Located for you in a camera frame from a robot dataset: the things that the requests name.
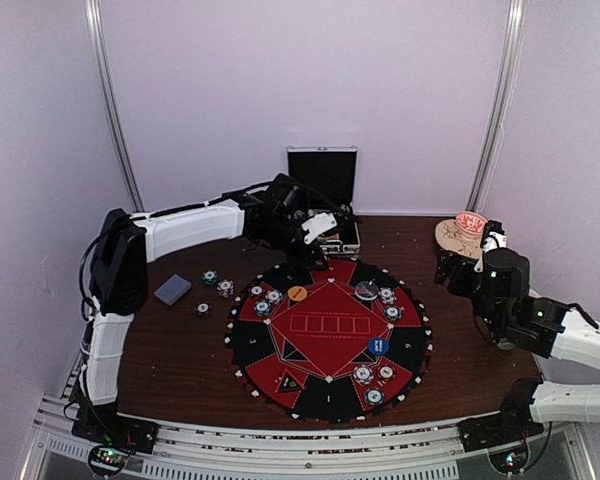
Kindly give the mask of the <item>teal chip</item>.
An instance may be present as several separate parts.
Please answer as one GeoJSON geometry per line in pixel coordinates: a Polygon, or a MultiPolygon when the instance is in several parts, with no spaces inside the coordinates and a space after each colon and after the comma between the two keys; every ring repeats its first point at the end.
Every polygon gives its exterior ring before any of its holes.
{"type": "Polygon", "coordinates": [[[254,304],[254,313],[259,318],[268,318],[272,312],[272,304],[266,300],[259,300],[254,304]]]}

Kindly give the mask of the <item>dark blue green chip stack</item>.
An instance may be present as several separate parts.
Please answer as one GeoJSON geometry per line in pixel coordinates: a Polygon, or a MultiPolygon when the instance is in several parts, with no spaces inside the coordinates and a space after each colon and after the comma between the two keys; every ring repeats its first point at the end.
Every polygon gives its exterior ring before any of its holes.
{"type": "Polygon", "coordinates": [[[203,284],[206,286],[216,286],[219,282],[219,274],[215,269],[207,269],[201,275],[203,284]]]}

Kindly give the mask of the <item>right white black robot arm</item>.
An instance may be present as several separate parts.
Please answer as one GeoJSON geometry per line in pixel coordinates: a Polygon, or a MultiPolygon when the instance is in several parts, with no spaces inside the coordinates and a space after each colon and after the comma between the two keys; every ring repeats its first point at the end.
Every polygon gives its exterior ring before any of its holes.
{"type": "MultiPolygon", "coordinates": [[[[600,371],[600,321],[577,303],[532,296],[530,262],[515,251],[495,248],[475,260],[443,250],[434,281],[471,301],[494,342],[506,340],[545,359],[600,371]]],[[[492,430],[510,442],[531,423],[553,421],[600,423],[600,385],[518,380],[503,399],[492,430]]]]}

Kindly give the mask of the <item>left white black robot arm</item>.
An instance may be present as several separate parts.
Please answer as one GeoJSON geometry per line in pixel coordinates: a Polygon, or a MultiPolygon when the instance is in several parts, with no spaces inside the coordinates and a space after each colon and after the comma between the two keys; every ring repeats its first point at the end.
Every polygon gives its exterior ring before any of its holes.
{"type": "Polygon", "coordinates": [[[90,244],[89,290],[92,336],[81,388],[95,405],[83,420],[103,444],[117,442],[124,424],[103,405],[118,398],[118,374],[126,336],[149,296],[150,263],[180,250],[245,237],[286,256],[294,269],[324,266],[319,237],[334,230],[334,213],[310,213],[311,189],[285,174],[206,202],[155,212],[109,211],[90,244]]]}

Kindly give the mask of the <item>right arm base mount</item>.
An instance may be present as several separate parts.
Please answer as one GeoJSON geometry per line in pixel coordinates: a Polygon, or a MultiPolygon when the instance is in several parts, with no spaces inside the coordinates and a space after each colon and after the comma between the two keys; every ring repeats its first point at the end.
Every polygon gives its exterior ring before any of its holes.
{"type": "Polygon", "coordinates": [[[516,380],[497,413],[459,422],[457,427],[464,451],[488,449],[543,433],[543,424],[534,421],[530,412],[533,394],[542,383],[532,378],[516,380]]]}

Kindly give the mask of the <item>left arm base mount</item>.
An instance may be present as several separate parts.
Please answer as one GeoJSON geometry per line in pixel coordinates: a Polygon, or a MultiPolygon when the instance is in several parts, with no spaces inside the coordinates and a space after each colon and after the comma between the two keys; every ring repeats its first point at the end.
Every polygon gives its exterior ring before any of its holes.
{"type": "Polygon", "coordinates": [[[107,424],[91,413],[83,413],[74,422],[71,434],[98,444],[112,446],[131,453],[151,454],[158,435],[155,422],[116,416],[107,424]]]}

